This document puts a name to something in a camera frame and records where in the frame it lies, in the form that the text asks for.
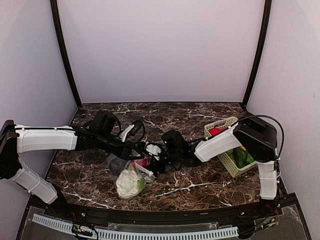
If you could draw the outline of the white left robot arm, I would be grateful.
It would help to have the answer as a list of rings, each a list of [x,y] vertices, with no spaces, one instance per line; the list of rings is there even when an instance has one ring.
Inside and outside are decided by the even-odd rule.
[[[119,119],[104,110],[98,111],[94,119],[84,125],[25,126],[6,120],[0,130],[0,178],[15,182],[45,204],[51,205],[51,210],[58,217],[67,218],[71,208],[62,200],[63,194],[30,169],[20,154],[101,149],[122,160],[131,161],[135,159],[131,154],[137,149],[138,143],[129,138],[145,130],[140,120],[122,129]]]

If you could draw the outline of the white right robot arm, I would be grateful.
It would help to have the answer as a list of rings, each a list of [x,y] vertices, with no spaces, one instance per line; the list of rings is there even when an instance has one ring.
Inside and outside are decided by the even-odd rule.
[[[259,172],[262,201],[255,205],[255,213],[266,217],[275,208],[280,176],[279,160],[285,141],[282,138],[282,143],[278,144],[277,129],[267,120],[274,121],[280,127],[281,134],[285,134],[281,123],[275,118],[246,112],[215,135],[186,141],[179,131],[170,130],[161,137],[163,145],[148,143],[145,150],[155,159],[158,171],[161,172],[166,165],[180,163],[186,167],[197,167],[228,151],[245,148],[257,163]]]

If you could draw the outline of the red fake apple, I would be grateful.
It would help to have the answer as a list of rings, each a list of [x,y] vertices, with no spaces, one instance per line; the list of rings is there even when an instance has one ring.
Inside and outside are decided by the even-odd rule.
[[[146,167],[147,166],[147,160],[146,159],[137,159],[134,161],[135,165],[139,165],[141,167]]]

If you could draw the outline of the clear zip top bag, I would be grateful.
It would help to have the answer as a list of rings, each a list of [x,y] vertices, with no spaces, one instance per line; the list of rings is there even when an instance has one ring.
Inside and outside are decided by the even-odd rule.
[[[147,158],[124,160],[110,154],[106,162],[117,195],[122,200],[134,198],[145,189],[146,184],[153,183],[156,179],[154,173],[147,169]]]

